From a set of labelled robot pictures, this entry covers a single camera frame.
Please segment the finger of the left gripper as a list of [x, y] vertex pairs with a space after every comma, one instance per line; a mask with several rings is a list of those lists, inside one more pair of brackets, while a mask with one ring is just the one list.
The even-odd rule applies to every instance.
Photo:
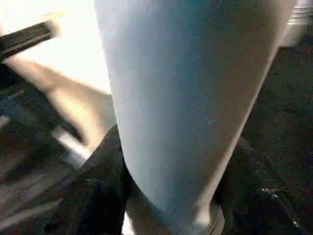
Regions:
[[55, 36], [56, 27], [51, 21], [41, 22], [3, 35], [0, 37], [0, 61], [2, 62]]

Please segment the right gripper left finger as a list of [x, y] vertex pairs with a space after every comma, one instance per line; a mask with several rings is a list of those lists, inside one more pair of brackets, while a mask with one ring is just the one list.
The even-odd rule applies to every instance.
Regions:
[[45, 233], [120, 235], [132, 182], [114, 125], [67, 184]]

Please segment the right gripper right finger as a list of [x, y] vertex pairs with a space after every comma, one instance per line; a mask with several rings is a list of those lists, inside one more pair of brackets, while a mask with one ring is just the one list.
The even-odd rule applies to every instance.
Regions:
[[223, 235], [311, 235], [313, 222], [290, 189], [240, 137], [214, 198], [225, 219]]

